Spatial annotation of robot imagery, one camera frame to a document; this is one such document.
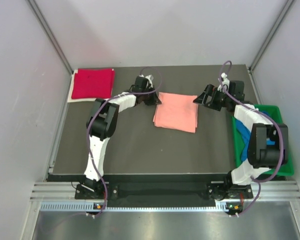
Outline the salmon pink t shirt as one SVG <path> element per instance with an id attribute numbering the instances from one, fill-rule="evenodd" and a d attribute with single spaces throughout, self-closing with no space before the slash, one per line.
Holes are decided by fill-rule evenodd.
<path id="1" fill-rule="evenodd" d="M 196 95 L 160 92 L 153 123 L 155 127 L 195 133 L 198 127 Z"/>

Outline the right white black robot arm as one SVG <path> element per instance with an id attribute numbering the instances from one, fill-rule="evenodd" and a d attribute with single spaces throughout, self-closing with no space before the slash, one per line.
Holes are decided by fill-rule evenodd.
<path id="1" fill-rule="evenodd" d="M 249 185 L 261 174 L 285 165 L 289 160 L 289 129 L 284 123 L 275 122 L 269 115 L 258 110 L 245 100 L 244 83 L 230 82 L 227 90 L 208 84 L 193 103 L 220 111 L 222 108 L 232 114 L 248 132 L 246 159 L 227 174 L 223 192 L 235 198 L 242 186 Z"/>

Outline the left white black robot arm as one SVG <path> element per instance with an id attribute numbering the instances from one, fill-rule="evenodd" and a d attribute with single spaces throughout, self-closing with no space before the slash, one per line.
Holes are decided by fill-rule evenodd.
<path id="1" fill-rule="evenodd" d="M 103 185 L 98 181 L 104 175 L 106 149 L 116 130 L 119 113 L 140 103 L 153 106 L 160 105 L 161 101 L 154 89 L 149 92 L 122 92 L 110 98 L 97 98 L 94 101 L 86 122 L 88 162 L 84 171 L 85 177 L 92 180 L 86 186 L 86 192 L 92 198 L 99 198 L 104 191 Z"/>

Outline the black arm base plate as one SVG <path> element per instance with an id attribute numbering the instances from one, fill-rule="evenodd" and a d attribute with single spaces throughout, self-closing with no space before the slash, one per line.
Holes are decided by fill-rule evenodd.
<path id="1" fill-rule="evenodd" d="M 236 185 L 224 173 L 106 174 L 108 199 L 130 196 L 196 196 L 203 200 L 249 200 L 251 185 Z"/>

